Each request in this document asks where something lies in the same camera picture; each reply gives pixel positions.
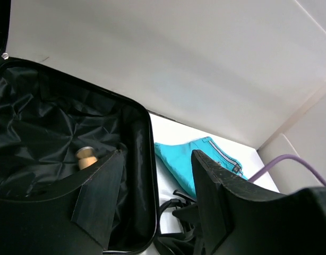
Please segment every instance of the open suitcase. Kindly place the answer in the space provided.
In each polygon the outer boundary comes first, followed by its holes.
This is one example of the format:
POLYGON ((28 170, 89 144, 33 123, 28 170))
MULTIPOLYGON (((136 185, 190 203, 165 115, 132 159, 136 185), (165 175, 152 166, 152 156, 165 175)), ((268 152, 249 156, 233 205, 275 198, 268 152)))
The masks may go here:
POLYGON ((156 234, 159 208, 147 110, 60 71, 9 57, 10 5, 0 1, 0 254, 144 251, 156 234), (115 200, 104 251, 71 221, 81 185, 91 178, 80 174, 85 169, 79 171, 75 158, 84 146, 94 147, 109 167, 122 164, 119 183, 104 185, 115 200), (74 180, 78 174, 81 179, 74 180))

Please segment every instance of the small beige object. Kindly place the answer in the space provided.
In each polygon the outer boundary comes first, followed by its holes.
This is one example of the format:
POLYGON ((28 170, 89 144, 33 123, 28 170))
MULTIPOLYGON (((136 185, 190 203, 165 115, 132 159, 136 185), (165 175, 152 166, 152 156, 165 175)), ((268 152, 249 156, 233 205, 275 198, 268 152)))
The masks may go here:
POLYGON ((79 149, 76 153, 78 160, 79 169, 82 170, 91 166, 98 159, 94 156, 95 150, 92 147, 83 147, 79 149))

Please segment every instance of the wooden cork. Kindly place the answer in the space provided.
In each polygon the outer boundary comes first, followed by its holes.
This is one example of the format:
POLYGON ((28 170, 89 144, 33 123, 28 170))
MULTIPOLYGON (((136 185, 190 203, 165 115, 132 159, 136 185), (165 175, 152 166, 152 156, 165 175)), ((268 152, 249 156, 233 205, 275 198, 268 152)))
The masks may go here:
POLYGON ((92 147, 83 147, 79 149, 76 153, 78 160, 78 166, 80 170, 91 166, 98 159, 94 156, 95 150, 92 147))

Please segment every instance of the purple cable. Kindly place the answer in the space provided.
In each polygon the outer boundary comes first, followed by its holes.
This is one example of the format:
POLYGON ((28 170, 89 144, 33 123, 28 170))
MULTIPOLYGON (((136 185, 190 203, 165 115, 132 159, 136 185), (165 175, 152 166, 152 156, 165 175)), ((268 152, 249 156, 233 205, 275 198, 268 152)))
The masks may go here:
POLYGON ((264 167, 262 167, 256 174, 254 174, 249 179, 249 181, 255 182, 258 178, 260 178, 262 175, 264 175, 266 172, 268 172, 274 165, 276 165, 277 163, 279 163, 280 161, 282 161, 284 159, 292 159, 292 160, 299 162, 300 164, 305 166, 309 171, 311 171, 312 174, 314 174, 314 176, 319 180, 319 182, 321 182, 324 186, 326 186, 326 181, 324 180, 324 178, 310 164, 308 164, 304 159, 302 159, 298 156, 292 155, 292 154, 284 154, 284 155, 280 155, 280 156, 276 157, 271 162, 269 162, 264 167))

